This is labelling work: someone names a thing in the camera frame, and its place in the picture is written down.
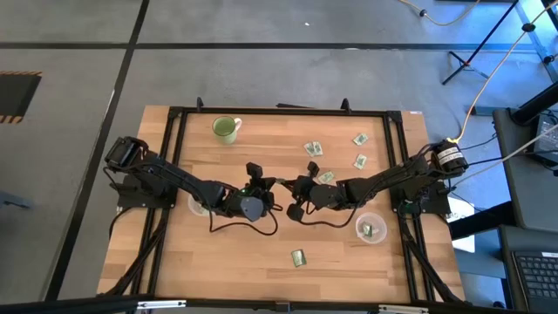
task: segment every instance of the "plastic cup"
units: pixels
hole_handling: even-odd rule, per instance
[[[372,226],[372,236],[364,234],[363,223],[365,222]],[[387,225],[385,224],[384,218],[374,213],[364,213],[360,215],[355,223],[355,230],[357,231],[358,238],[369,244],[378,244],[387,236]]]
[[[209,217],[209,211],[201,206],[201,204],[194,200],[192,195],[188,196],[188,208],[194,215]]]

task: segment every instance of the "keyboard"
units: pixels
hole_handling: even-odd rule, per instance
[[[558,308],[558,253],[518,251],[514,262],[529,309]]]

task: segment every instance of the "wooden table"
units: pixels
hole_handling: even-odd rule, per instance
[[[151,150],[160,149],[167,121],[167,106],[147,106],[138,137]],[[180,155],[180,167],[203,180],[218,180],[243,187],[248,182],[246,163],[263,167],[264,176],[294,179],[307,174],[310,160],[320,174],[333,171],[337,180],[369,177],[389,167],[382,120],[365,117],[235,115],[243,120],[234,145],[214,140],[212,122],[219,115],[189,114]],[[415,154],[427,141],[421,113],[404,112],[405,137],[409,154]],[[169,147],[174,151],[177,126]],[[367,133],[370,139],[361,147],[352,139]],[[397,136],[394,136],[396,155]],[[319,140],[324,156],[310,158],[303,144]],[[368,157],[365,168],[353,163],[358,154]],[[276,202],[285,208],[292,202],[287,189],[275,185]],[[352,223],[343,229],[303,226],[291,221],[286,212],[276,213],[279,230],[273,236],[234,226],[210,234],[207,217],[194,215],[187,205],[188,194],[180,191],[172,210],[165,240],[158,297],[409,303],[405,263],[398,223],[391,211],[389,192],[384,191],[357,211]],[[356,218],[373,212],[388,226],[385,240],[369,245],[356,236]],[[307,222],[344,222],[350,211],[323,209],[306,215]],[[99,292],[113,287],[137,255],[146,210],[137,208],[123,215],[114,227]],[[444,282],[463,298],[458,266],[446,224],[436,215],[422,215],[428,257]],[[243,221],[216,217],[215,227]],[[270,217],[255,223],[272,230]],[[295,268],[290,252],[303,249],[308,264]],[[417,287],[424,297],[420,267],[414,263]],[[144,271],[141,291],[146,290],[149,271]]]

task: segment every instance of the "black floor stripe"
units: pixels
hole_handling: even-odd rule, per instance
[[[475,50],[478,44],[377,44],[377,43],[47,43],[0,42],[0,49],[59,49],[59,50],[196,50],[196,49],[300,49],[300,50],[418,50],[450,51]],[[484,51],[507,51],[512,44],[485,44]],[[518,44],[516,51],[534,51],[532,44]]]
[[[64,242],[61,246],[58,260],[56,262],[56,266],[54,267],[54,271],[52,272],[51,281],[46,291],[46,301],[54,301],[58,299],[58,294],[62,288],[65,273],[71,260],[71,253],[74,245],[76,244],[76,240],[78,239],[79,229],[81,228],[81,223],[85,215],[85,209],[87,208],[87,203],[89,201],[89,197],[91,196],[95,176],[97,175],[102,154],[105,150],[106,139],[111,130],[112,121],[114,120],[114,115],[118,107],[122,88],[124,87],[124,83],[126,81],[126,75],[132,62],[134,52],[133,45],[138,42],[138,36],[140,35],[141,26],[145,20],[148,6],[149,0],[143,0],[139,8],[138,18],[133,26],[133,32],[130,37],[130,46],[126,50],[122,65],[120,66],[120,71],[118,77],[116,78],[116,83],[114,84],[111,100],[107,107],[105,117],[103,118],[91,157],[87,163],[85,175],[78,189],[79,192],[74,201],[74,206],[71,209],[70,223],[68,225],[68,229],[65,231]]]
[[[67,49],[67,50],[99,50],[99,49],[127,49],[128,43],[105,42],[0,42],[0,49]]]
[[[478,44],[364,44],[364,43],[138,43],[135,49],[338,49],[338,50],[475,50]],[[485,44],[483,51],[508,51],[512,44]],[[517,51],[532,51],[532,44],[518,44]]]

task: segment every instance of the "gray concrete floor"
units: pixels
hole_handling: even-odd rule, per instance
[[[465,7],[417,3],[439,19],[451,19]],[[2,1],[0,41],[125,42],[139,6],[138,0]],[[161,0],[151,3],[139,40],[478,43],[507,6],[482,3],[462,23],[438,28],[396,0]],[[520,28],[513,12],[491,42],[511,44]],[[459,51],[464,57],[469,53]],[[0,50],[0,70],[44,72],[24,122],[0,125],[0,189],[35,203],[26,211],[0,211],[0,303],[40,298],[122,56],[123,51]],[[474,65],[490,72],[502,57],[502,52],[482,52]],[[422,111],[430,140],[441,140],[459,132],[484,82],[462,72],[442,86],[439,82],[457,66],[446,51],[136,51],[107,143],[135,135],[144,106],[193,106],[198,96],[207,106],[284,102],[320,108],[337,108],[346,97],[357,109]],[[550,83],[536,54],[517,52],[479,105],[518,106]],[[491,122],[473,117],[460,144],[488,139]],[[495,142],[466,152],[471,161],[498,155]],[[466,181],[458,192],[485,208],[509,199],[502,168]],[[94,295],[115,202],[108,180],[98,175],[61,297]],[[486,288],[472,287],[480,294]]]

